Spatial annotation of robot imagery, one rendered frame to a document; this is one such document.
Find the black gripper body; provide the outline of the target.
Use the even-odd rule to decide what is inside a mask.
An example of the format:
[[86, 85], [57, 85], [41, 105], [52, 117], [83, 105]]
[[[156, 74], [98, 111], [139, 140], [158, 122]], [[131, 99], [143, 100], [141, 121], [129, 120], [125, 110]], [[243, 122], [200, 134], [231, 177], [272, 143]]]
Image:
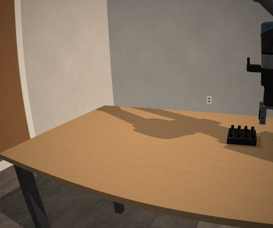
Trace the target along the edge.
[[261, 55], [261, 65], [250, 64], [248, 57], [247, 72], [261, 73], [261, 85], [264, 86], [263, 103], [273, 107], [273, 55]]

